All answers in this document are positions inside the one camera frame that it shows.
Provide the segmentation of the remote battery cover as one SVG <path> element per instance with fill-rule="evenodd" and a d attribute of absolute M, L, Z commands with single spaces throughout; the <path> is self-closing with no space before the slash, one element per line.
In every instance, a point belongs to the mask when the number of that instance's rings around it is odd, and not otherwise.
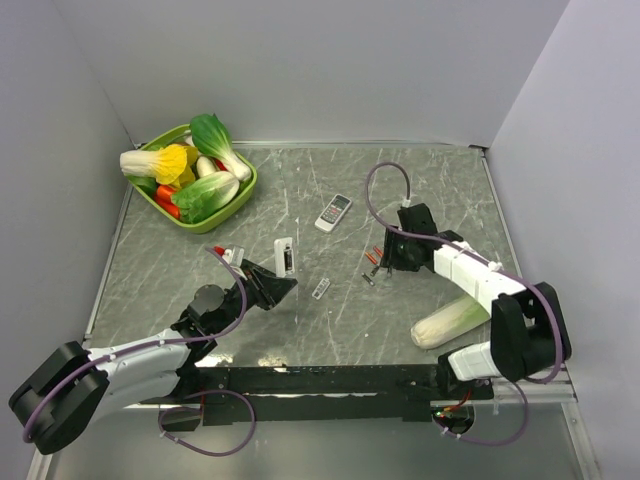
<path fill-rule="evenodd" d="M 316 288 L 313 290 L 312 297 L 316 300 L 321 299 L 323 295 L 326 293 L 326 291 L 328 290 L 330 285 L 331 285 L 331 282 L 328 278 L 322 278 L 319 281 Z"/>

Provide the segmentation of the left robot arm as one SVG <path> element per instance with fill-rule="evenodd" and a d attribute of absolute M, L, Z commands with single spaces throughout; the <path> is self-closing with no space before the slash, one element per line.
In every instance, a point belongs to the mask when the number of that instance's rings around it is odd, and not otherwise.
<path fill-rule="evenodd" d="M 196 364 L 235 329 L 247 311 L 275 308 L 298 282 L 243 260 L 229 288 L 200 287 L 170 327 L 115 347 L 58 347 L 11 395 L 23 439 L 43 455 L 73 443 L 95 420 L 132 404 L 169 396 L 192 398 Z"/>

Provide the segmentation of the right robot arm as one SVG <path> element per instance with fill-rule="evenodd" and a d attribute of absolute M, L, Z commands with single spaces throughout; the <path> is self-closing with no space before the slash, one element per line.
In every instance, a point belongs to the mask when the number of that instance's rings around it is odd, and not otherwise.
<path fill-rule="evenodd" d="M 490 339 L 440 356 L 438 390 L 459 398 L 472 380 L 502 377 L 545 384 L 572 354 L 556 290 L 511 275 L 451 230 L 437 230 L 429 208 L 403 204 L 400 224 L 386 227 L 382 266 L 426 268 L 451 281 L 489 314 Z"/>

